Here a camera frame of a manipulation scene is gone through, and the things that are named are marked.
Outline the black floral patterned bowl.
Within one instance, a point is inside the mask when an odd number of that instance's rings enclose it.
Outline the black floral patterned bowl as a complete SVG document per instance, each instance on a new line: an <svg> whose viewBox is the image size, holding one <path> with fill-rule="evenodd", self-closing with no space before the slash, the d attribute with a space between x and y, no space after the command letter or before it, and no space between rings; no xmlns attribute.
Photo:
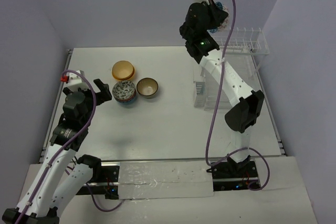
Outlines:
<svg viewBox="0 0 336 224"><path fill-rule="evenodd" d="M129 80L119 81L112 88L113 97L119 99L127 99L136 92L135 84Z"/></svg>

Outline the blue triangle patterned bowl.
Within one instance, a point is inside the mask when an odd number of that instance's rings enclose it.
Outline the blue triangle patterned bowl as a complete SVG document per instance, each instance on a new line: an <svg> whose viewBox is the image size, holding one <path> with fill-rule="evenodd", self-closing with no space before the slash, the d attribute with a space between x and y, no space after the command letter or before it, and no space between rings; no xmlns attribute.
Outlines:
<svg viewBox="0 0 336 224"><path fill-rule="evenodd" d="M216 2L215 5L217 8L223 10L226 13L226 17L225 19L220 20L220 24L216 28L208 30L208 32L211 34L224 31L229 25L229 18L230 18L229 10L225 5L223 5L221 2Z"/></svg>

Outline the brown lattice rim bowl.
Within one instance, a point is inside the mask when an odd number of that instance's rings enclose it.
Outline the brown lattice rim bowl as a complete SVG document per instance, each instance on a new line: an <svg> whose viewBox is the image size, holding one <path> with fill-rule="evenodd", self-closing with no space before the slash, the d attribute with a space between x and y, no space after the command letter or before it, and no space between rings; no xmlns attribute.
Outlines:
<svg viewBox="0 0 336 224"><path fill-rule="evenodd" d="M159 84L153 78L143 78L136 85L138 94L146 99L153 98L159 91Z"/></svg>

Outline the red patterned bowl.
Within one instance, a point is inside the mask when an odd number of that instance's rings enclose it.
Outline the red patterned bowl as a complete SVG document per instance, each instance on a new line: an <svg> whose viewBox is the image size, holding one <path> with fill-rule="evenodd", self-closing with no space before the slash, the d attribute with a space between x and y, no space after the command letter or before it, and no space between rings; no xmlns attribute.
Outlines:
<svg viewBox="0 0 336 224"><path fill-rule="evenodd" d="M127 99L119 99L118 97L114 97L114 99L117 102L120 102L120 103L129 103L132 100L134 100L136 97L137 97L137 95L136 95L136 93L134 93L131 97L128 97Z"/></svg>

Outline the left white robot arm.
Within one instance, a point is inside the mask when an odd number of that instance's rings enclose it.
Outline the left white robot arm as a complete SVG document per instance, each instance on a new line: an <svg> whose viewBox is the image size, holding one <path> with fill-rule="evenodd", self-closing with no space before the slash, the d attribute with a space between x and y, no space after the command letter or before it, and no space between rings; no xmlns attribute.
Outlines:
<svg viewBox="0 0 336 224"><path fill-rule="evenodd" d="M97 93L86 83L75 83L73 79L67 82L63 113L52 133L45 160L21 201L15 208L5 210L5 223L59 223L83 184L101 178L101 159L83 155L66 180L60 181L88 134L96 107L112 99L108 84L100 79L93 82L100 90Z"/></svg>

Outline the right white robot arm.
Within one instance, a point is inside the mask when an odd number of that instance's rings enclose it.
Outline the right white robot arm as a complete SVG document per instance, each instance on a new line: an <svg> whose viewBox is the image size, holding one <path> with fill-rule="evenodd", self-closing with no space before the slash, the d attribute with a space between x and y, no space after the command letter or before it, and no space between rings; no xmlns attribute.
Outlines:
<svg viewBox="0 0 336 224"><path fill-rule="evenodd" d="M250 159L249 146L252 127L260 116L264 102L261 90L254 90L225 60L226 48L209 34L209 30L218 27L228 13L209 2L193 3L189 6L180 34L185 39L189 55L219 84L218 96L225 93L231 109L224 119L230 129L229 153L226 159L229 174L240 177L246 171Z"/></svg>

